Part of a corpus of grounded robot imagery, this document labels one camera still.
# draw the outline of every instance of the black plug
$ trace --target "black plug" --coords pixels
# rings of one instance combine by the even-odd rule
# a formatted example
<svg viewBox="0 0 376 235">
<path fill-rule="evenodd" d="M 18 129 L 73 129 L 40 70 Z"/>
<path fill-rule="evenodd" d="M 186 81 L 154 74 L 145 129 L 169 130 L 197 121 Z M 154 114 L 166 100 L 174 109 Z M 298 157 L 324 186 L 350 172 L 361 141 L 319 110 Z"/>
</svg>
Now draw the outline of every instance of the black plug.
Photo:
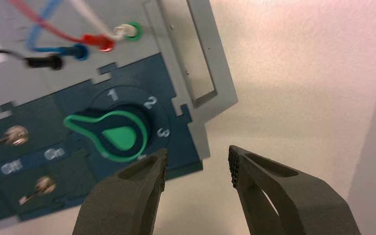
<svg viewBox="0 0 376 235">
<path fill-rule="evenodd" d="M 30 68 L 51 68 L 60 70 L 63 67 L 63 59 L 57 54 L 51 54 L 46 57 L 26 57 L 26 64 Z"/>
</svg>

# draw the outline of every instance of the toggle switch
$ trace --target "toggle switch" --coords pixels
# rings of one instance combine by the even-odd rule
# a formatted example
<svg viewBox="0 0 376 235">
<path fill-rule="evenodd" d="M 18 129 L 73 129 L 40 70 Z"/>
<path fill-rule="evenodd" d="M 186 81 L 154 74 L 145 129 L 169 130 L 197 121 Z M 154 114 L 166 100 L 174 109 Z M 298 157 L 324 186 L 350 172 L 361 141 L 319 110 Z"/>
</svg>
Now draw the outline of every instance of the toggle switch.
<svg viewBox="0 0 376 235">
<path fill-rule="evenodd" d="M 23 196 L 19 200 L 19 204 L 22 206 L 25 204 L 27 201 L 29 201 L 31 198 L 37 196 L 37 195 L 44 195 L 48 194 L 50 192 L 53 192 L 55 189 L 55 182 L 48 176 L 43 176 L 37 180 L 37 184 L 35 185 L 35 190 L 26 195 Z"/>
<path fill-rule="evenodd" d="M 9 128 L 0 139 L 0 144 L 20 145 L 28 141 L 28 131 L 23 126 Z"/>
</svg>

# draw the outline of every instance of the black wire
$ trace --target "black wire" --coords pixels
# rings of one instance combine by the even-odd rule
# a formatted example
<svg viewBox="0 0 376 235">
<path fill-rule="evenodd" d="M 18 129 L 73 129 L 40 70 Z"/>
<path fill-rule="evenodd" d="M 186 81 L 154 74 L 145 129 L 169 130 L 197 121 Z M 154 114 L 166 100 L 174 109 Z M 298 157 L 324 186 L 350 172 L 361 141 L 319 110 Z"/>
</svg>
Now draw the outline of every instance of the black wire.
<svg viewBox="0 0 376 235">
<path fill-rule="evenodd" d="M 20 59 L 20 60 L 25 60 L 25 57 L 22 56 L 21 54 L 17 53 L 17 52 L 14 52 L 14 51 L 11 51 L 11 50 L 1 50 L 0 49 L 0 53 L 2 54 L 8 54 L 8 55 L 12 55 L 13 57 L 17 58 L 17 59 Z"/>
<path fill-rule="evenodd" d="M 59 54 L 50 54 L 45 57 L 24 57 L 21 54 L 11 51 L 2 50 L 0 53 L 11 55 L 17 59 L 26 61 L 29 68 L 51 68 L 52 70 L 60 70 L 63 67 L 63 60 Z"/>
</svg>

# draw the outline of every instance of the green knob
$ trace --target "green knob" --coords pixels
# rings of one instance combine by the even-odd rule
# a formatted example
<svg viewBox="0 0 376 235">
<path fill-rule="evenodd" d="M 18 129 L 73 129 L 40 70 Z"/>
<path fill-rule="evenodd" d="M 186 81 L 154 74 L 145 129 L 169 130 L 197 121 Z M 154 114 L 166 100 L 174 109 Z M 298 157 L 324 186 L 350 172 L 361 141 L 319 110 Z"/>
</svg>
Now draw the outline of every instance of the green knob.
<svg viewBox="0 0 376 235">
<path fill-rule="evenodd" d="M 67 128 L 91 139 L 101 156 L 115 162 L 131 161 L 145 150 L 149 123 L 147 114 L 135 106 L 107 112 L 86 110 L 64 119 Z"/>
</svg>

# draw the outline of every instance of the red wire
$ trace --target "red wire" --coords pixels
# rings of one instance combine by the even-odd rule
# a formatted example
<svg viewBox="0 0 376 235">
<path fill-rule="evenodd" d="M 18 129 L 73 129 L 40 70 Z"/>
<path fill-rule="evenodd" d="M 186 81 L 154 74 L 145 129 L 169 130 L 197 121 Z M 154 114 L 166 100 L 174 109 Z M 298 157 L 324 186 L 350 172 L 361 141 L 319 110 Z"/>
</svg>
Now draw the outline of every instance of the red wire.
<svg viewBox="0 0 376 235">
<path fill-rule="evenodd" d="M 35 13 L 23 0 L 9 0 L 9 2 L 14 5 L 21 13 L 23 13 L 26 17 L 30 18 L 32 21 L 34 21 L 37 24 L 40 24 L 43 28 L 46 30 L 52 32 L 53 34 L 57 35 L 60 38 L 64 38 L 66 40 L 76 42 L 76 43 L 83 43 L 87 44 L 88 42 L 82 39 L 74 38 L 66 33 L 64 33 L 61 30 L 58 30 L 51 24 L 44 21 L 37 13 Z"/>
</svg>

